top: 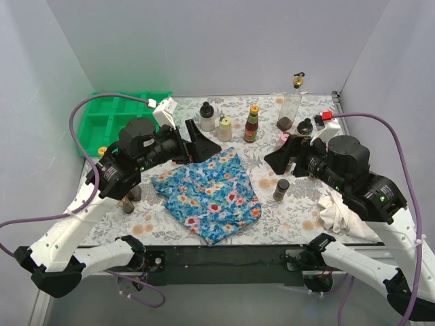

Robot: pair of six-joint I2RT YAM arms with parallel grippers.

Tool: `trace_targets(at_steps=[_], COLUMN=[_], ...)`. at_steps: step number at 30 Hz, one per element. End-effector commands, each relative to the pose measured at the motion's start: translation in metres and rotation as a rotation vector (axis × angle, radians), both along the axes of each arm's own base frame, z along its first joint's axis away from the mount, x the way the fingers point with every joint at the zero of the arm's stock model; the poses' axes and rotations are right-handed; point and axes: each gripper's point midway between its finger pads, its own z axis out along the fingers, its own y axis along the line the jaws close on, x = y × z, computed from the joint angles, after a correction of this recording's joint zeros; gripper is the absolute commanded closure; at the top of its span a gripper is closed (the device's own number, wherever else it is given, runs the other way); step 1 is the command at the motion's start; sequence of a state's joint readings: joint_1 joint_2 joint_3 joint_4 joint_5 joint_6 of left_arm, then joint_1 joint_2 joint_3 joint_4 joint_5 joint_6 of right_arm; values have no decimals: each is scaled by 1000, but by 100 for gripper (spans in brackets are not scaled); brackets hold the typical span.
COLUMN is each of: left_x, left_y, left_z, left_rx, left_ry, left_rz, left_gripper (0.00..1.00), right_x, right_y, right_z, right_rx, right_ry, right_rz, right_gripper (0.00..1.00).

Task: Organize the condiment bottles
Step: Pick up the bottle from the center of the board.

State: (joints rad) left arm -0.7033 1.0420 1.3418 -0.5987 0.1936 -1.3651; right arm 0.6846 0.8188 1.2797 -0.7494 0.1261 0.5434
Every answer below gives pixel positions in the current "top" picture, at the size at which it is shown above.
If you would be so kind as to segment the small black-cap pepper jar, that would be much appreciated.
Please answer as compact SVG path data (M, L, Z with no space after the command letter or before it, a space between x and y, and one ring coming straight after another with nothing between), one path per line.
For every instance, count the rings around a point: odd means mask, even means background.
M284 196L290 186L290 183L286 179L280 179L278 180L276 184L275 191L273 193L273 199L275 201L282 201L284 199Z

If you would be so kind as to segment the yellow-label spice tube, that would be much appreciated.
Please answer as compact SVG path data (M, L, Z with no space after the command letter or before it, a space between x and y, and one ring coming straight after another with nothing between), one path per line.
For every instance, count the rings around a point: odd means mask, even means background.
M125 214L131 214L135 207L128 196L123 197L121 201L119 201L118 206L122 209Z

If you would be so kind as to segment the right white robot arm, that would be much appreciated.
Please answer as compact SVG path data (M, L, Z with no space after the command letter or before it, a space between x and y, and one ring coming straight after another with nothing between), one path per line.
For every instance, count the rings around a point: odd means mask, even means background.
M417 243L404 196L392 180L370 171L369 157L368 148L352 136L324 143L292 135L264 159L278 175L293 161L295 177L312 176L337 191L343 204L378 235L396 265L369 258L326 233L290 261L306 270L342 270L376 289L401 316L411 308L408 320L432 322L434 253L425 242Z

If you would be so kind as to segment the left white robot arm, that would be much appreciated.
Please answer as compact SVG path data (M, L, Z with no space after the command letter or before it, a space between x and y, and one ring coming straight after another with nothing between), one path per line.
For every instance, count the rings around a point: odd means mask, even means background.
M87 174L60 221L31 246L14 251L14 258L31 273L39 290L60 298L95 273L118 266L131 272L143 267L145 246L131 235L90 249L79 245L104 214L140 184L143 171L169 160L177 164L204 162L221 151L193 120L186 120L186 126L189 141L182 139L178 127L156 128L144 117L132 119L120 130L118 140Z

